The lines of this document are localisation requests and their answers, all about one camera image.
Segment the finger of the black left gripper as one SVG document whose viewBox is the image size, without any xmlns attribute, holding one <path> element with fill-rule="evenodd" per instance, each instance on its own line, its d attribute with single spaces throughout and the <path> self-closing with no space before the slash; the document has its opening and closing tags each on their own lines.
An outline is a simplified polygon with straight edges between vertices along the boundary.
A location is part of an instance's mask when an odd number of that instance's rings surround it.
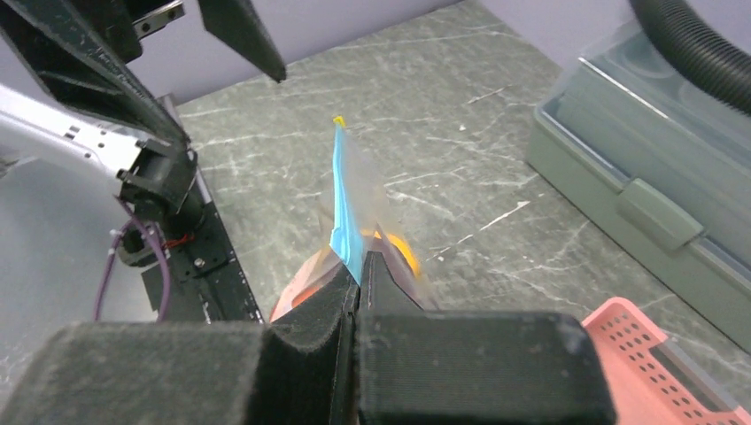
<svg viewBox="0 0 751 425">
<path fill-rule="evenodd" d="M 66 108 L 166 142 L 188 141 L 128 69 L 143 49 L 124 2 L 3 1 L 1 36 L 37 84 Z"/>
<path fill-rule="evenodd" d="M 275 82 L 287 79 L 282 55 L 251 0 L 198 0 L 205 30 Z"/>
</svg>

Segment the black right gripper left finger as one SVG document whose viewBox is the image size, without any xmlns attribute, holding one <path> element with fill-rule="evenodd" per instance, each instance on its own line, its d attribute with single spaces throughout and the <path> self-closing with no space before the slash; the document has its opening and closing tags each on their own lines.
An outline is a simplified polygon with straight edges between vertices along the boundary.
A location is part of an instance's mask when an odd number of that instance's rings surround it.
<svg viewBox="0 0 751 425">
<path fill-rule="evenodd" d="M 4 424 L 326 424 L 346 272 L 267 325 L 252 321 L 78 323 L 35 355 Z"/>
</svg>

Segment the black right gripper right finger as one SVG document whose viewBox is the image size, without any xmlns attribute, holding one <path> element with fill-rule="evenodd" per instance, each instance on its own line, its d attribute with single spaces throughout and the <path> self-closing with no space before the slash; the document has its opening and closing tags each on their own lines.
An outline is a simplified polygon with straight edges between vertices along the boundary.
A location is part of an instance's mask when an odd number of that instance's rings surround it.
<svg viewBox="0 0 751 425">
<path fill-rule="evenodd" d="M 614 424 L 592 338 L 554 311 L 423 310 L 382 254 L 364 267 L 356 335 L 363 424 Z"/>
</svg>

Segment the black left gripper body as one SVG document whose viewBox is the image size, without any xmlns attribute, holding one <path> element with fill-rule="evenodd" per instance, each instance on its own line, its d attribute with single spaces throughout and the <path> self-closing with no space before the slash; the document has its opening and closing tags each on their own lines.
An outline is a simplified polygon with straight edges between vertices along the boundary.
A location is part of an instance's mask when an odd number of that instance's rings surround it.
<svg viewBox="0 0 751 425">
<path fill-rule="evenodd" d="M 124 62 L 143 54 L 144 37 L 185 13 L 180 0 L 78 0 L 76 10 Z"/>
</svg>

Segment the yellow mango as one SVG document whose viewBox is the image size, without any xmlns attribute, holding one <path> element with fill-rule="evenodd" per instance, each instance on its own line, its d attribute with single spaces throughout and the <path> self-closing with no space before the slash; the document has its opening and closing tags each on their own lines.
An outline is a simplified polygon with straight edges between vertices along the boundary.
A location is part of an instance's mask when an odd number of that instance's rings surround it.
<svg viewBox="0 0 751 425">
<path fill-rule="evenodd" d="M 401 279 L 409 271 L 414 279 L 422 278 L 420 261 L 403 235 L 380 228 L 365 228 L 360 234 L 366 240 L 372 240 L 369 249 L 381 253 L 385 267 L 391 274 L 396 272 Z"/>
</svg>

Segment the clear zip top bag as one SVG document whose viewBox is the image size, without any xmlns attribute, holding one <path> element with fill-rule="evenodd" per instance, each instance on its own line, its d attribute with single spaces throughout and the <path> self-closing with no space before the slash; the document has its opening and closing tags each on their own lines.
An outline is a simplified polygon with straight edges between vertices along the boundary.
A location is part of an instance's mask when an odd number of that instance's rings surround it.
<svg viewBox="0 0 751 425">
<path fill-rule="evenodd" d="M 320 249 L 330 247 L 342 263 L 338 272 L 346 272 L 358 286 L 364 287 L 366 257 L 369 253 L 380 252 L 369 249 L 372 240 L 366 240 L 360 231 L 380 228 L 405 238 L 406 234 L 390 208 L 378 167 L 348 136 L 344 118 L 337 116 L 333 122 L 332 181 L 319 196 Z M 396 272 L 386 271 L 407 299 L 422 309 L 437 308 L 429 279 L 423 271 L 420 279 L 414 279 L 409 271 L 401 279 Z"/>
</svg>

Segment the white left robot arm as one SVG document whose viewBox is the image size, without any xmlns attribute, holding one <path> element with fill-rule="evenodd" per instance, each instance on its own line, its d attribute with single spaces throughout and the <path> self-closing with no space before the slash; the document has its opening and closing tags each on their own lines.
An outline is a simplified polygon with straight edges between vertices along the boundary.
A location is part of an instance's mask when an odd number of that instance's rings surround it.
<svg viewBox="0 0 751 425">
<path fill-rule="evenodd" d="M 190 138 L 129 70 L 142 41 L 184 14 L 180 1 L 4 1 L 1 36 L 45 104 L 1 89 L 1 141 L 112 186 L 168 236 L 202 228 Z"/>
</svg>

